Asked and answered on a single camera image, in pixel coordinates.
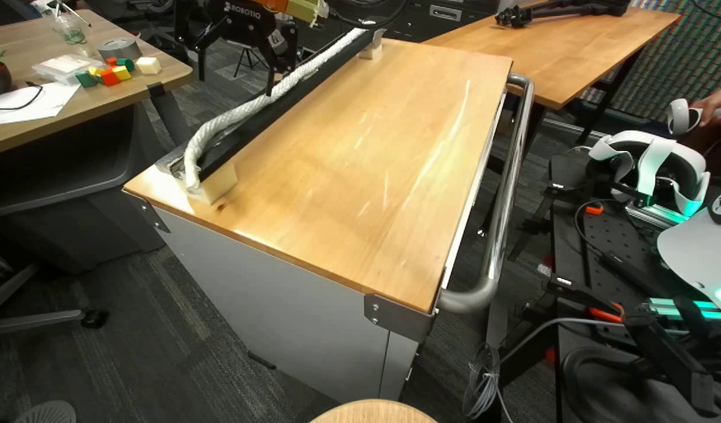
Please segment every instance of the workbench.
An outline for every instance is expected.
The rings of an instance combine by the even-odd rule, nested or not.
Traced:
[[[252,357],[331,397],[398,397],[465,232],[513,61],[384,39],[193,199],[161,159],[124,190]]]
[[[582,124],[584,131],[579,136],[582,143],[642,50],[678,18],[681,15],[630,8],[622,17],[557,17],[510,29],[488,17],[432,38],[427,44],[513,56],[515,74],[536,84],[530,138],[547,110],[566,110],[584,90],[600,88],[603,96]]]
[[[13,83],[24,88],[34,63],[62,56],[62,55],[85,55],[97,51],[99,44],[114,38],[136,38],[121,25],[107,21],[103,17],[79,9],[87,21],[85,44],[69,44],[62,34],[56,34],[48,18],[22,21],[13,25],[0,25],[0,47],[4,50],[3,61],[13,74]],[[193,69],[177,61],[175,56],[155,50],[152,44],[139,39],[139,47],[149,56],[157,56],[162,74],[139,76],[116,88],[77,90],[77,95],[64,106],[64,110],[48,121],[29,121],[17,124],[0,124],[0,153],[37,142],[43,136],[58,135],[62,129],[89,123],[95,118],[108,116],[114,110],[134,106],[150,98],[150,90],[157,95],[186,84],[193,77]]]

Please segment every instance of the vr controller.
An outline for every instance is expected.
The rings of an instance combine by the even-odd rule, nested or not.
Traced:
[[[689,135],[703,123],[703,109],[691,109],[687,98],[674,98],[667,109],[667,129],[670,135]]]

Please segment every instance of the metal handle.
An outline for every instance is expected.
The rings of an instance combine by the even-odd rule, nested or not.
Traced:
[[[480,282],[469,291],[449,291],[444,290],[439,296],[439,307],[449,312],[460,314],[475,314],[483,312],[487,306],[493,302],[501,282],[501,270],[506,262],[506,237],[510,227],[510,213],[513,213],[513,199],[516,189],[516,176],[525,159],[525,146],[526,146],[526,131],[528,131],[528,118],[530,118],[530,104],[533,104],[533,83],[522,76],[510,76],[510,84],[516,84],[525,90],[519,112],[516,112],[516,131],[510,138],[507,148],[507,163],[503,172],[501,193],[495,199],[493,220],[488,227],[488,243],[487,243],[487,262],[480,272]]]

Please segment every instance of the floor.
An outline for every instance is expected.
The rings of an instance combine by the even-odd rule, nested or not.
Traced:
[[[224,79],[235,77],[231,55],[238,51],[229,50],[211,58],[211,69]],[[258,74],[258,69],[245,65],[242,74]],[[216,110],[250,96],[250,90],[257,92],[257,84],[231,84],[224,95],[211,84],[193,83],[178,92],[178,104],[190,126],[198,126]],[[507,135],[499,136],[495,156],[503,156],[506,138]],[[513,227],[536,211],[547,159],[569,143],[569,136],[540,129],[522,168]],[[488,175],[483,197],[495,183],[499,176]],[[487,205],[475,209],[473,227],[483,211]],[[476,280],[481,251],[480,237],[460,250],[454,286]],[[507,265],[506,282],[515,307],[537,294],[536,265],[547,251],[547,237],[537,236]],[[70,403],[77,419],[89,423],[310,420],[334,406],[328,397],[250,360],[238,333],[169,250],[134,255],[85,274],[44,270],[7,303],[3,314],[76,306],[111,310],[111,319],[103,330],[74,326],[0,338],[0,419],[13,419],[44,399]],[[481,337],[483,319],[441,312],[421,346],[404,403],[436,420],[465,420],[460,404]],[[554,420],[553,366],[533,366],[506,391],[506,403],[519,423]]]

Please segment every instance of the stool top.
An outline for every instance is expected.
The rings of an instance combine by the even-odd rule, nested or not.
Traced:
[[[316,419],[316,423],[431,423],[427,414],[390,399],[360,399],[328,410]]]

